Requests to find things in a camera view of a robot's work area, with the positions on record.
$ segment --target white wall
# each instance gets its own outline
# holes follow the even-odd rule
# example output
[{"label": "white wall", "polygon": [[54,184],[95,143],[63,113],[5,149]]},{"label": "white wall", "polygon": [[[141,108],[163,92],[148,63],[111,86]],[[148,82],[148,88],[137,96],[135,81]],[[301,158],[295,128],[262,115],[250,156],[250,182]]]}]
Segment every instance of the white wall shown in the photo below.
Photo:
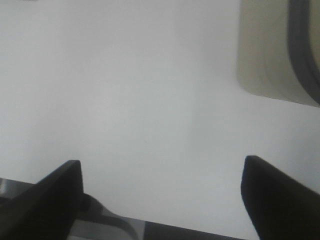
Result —
[{"label": "white wall", "polygon": [[258,239],[244,158],[320,191],[320,110],[239,87],[238,20],[238,1],[2,0],[0,176],[80,159],[117,214]]}]

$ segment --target black object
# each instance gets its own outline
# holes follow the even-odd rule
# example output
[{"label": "black object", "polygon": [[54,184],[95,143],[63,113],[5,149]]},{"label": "black object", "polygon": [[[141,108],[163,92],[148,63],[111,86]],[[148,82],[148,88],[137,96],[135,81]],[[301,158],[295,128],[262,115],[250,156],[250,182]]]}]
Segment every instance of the black object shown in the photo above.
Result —
[{"label": "black object", "polygon": [[64,240],[82,202],[81,165],[70,160],[0,208],[1,240]]},{"label": "black object", "polygon": [[245,159],[241,195],[261,240],[320,239],[320,195],[258,156]]},{"label": "black object", "polygon": [[320,104],[320,71],[309,35],[310,0],[288,1],[288,51],[295,75],[304,90]]}]

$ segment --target white surface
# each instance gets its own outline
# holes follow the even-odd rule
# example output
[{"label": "white surface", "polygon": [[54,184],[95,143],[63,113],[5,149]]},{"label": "white surface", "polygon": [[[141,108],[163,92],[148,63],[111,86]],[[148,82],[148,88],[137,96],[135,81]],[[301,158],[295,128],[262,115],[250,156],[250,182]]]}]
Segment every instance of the white surface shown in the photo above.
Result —
[{"label": "white surface", "polygon": [[258,239],[240,195],[256,154],[320,191],[320,110],[236,78],[239,2],[0,2],[0,176],[80,159],[119,215]]}]

